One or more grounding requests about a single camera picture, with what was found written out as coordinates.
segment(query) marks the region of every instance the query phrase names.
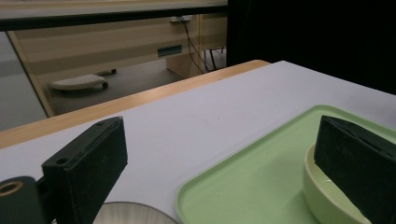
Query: table surface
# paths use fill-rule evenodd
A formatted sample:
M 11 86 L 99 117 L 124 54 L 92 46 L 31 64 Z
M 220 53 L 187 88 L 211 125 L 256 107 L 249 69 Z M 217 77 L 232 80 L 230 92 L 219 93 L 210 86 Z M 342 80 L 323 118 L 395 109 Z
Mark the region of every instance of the table surface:
M 178 220 L 183 183 L 314 105 L 396 130 L 395 95 L 292 63 L 266 64 L 240 64 L 2 132 L 0 179 L 38 179 L 42 162 L 96 121 L 123 116 L 129 164 L 106 201 L 148 204 Z

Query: metal ring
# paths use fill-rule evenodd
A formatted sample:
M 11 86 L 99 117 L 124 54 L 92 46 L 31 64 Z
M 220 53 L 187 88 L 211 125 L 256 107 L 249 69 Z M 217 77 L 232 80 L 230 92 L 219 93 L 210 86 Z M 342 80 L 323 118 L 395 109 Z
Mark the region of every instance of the metal ring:
M 19 190 L 23 186 L 21 181 L 11 181 L 6 184 L 0 186 L 0 197 L 4 197 L 8 194 L 12 194 L 15 191 Z

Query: white table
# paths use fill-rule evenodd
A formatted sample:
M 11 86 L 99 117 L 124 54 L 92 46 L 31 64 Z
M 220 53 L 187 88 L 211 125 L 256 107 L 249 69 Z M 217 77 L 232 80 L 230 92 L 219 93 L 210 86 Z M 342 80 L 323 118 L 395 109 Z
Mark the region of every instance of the white table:
M 279 62 L 106 116 L 123 116 L 129 164 L 107 202 L 144 203 L 177 220 L 180 186 L 314 105 L 396 130 L 396 96 Z M 41 163 L 96 121 L 0 150 L 0 179 Z

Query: screw hole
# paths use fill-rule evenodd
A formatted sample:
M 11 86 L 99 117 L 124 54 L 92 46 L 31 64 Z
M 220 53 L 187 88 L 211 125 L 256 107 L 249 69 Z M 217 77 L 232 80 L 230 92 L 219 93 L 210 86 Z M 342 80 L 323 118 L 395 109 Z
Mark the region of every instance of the screw hole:
M 67 161 L 68 161 L 68 159 L 62 158 L 62 159 L 57 160 L 57 161 L 56 161 L 56 164 L 62 165 L 62 164 L 65 164 Z

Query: cable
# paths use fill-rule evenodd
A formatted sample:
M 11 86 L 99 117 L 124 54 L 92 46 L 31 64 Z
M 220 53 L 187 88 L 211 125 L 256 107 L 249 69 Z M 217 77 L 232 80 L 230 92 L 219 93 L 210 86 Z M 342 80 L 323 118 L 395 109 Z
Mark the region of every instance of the cable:
M 197 66 L 197 68 L 201 71 L 201 73 L 204 74 L 205 72 L 200 68 L 200 66 L 197 64 L 197 62 L 192 58 L 191 46 L 194 48 L 195 52 L 198 54 L 199 59 L 204 63 L 206 70 L 208 70 L 208 69 L 207 69 L 207 66 L 208 66 L 208 65 L 209 65 L 210 67 L 212 67 L 212 68 L 213 68 L 213 66 L 210 65 L 210 64 L 207 64 L 207 63 L 204 61 L 204 59 L 202 58 L 201 54 L 198 52 L 197 48 L 196 48 L 196 47 L 194 46 L 194 44 L 192 43 L 192 41 L 191 41 L 191 39 L 190 39 L 189 29 L 187 28 L 187 24 L 186 24 L 186 21 L 184 20 L 184 18 L 183 18 L 183 17 L 178 17 L 178 18 L 179 18 L 179 19 L 181 20 L 181 22 L 183 23 L 184 30 L 186 31 L 187 40 L 188 40 L 188 45 L 189 45 L 189 53 L 190 53 L 191 60 L 192 60 L 192 62 L 195 64 L 195 66 Z
M 224 57 L 224 53 L 223 53 L 224 49 L 225 49 L 225 47 L 209 49 L 210 57 L 212 59 L 212 64 L 213 64 L 213 70 L 209 70 L 207 68 L 207 66 L 206 66 L 205 67 L 206 71 L 208 71 L 208 72 L 216 71 L 216 70 L 219 70 L 220 68 L 223 68 L 223 67 L 226 66 L 225 63 L 223 62 L 224 61 L 224 58 L 223 58 Z M 219 60 L 220 60 L 219 66 L 216 66 L 216 62 L 215 62 L 215 59 L 214 59 L 214 56 L 213 56 L 213 53 L 212 53 L 213 51 L 215 51 L 219 55 Z M 205 62 L 206 62 L 206 50 L 204 50 L 204 59 L 205 59 Z

